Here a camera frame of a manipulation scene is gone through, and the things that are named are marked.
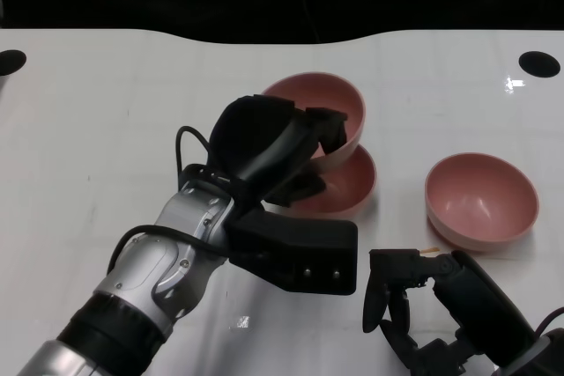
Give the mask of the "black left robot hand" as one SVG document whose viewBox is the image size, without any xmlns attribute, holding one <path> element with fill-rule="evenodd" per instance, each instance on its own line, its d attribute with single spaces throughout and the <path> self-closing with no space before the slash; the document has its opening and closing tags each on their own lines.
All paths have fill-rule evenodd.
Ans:
<svg viewBox="0 0 564 376">
<path fill-rule="evenodd" d="M 289 207 L 325 191 L 311 160 L 319 148 L 331 154 L 346 144 L 346 121 L 347 114 L 326 107 L 244 96 L 215 124 L 208 163 L 240 181 L 253 202 Z"/>
</svg>

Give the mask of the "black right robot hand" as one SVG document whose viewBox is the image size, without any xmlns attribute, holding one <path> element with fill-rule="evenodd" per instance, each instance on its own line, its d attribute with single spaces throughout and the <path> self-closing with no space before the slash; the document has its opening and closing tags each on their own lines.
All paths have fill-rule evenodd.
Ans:
<svg viewBox="0 0 564 376">
<path fill-rule="evenodd" d="M 407 290 L 434 280 L 436 298 L 458 325 L 456 340 L 420 347 L 410 337 Z M 425 257 L 416 249 L 373 249 L 362 328 L 379 328 L 412 375 L 461 375 L 475 355 L 510 365 L 536 342 L 521 312 L 493 279 L 463 251 Z"/>
</svg>

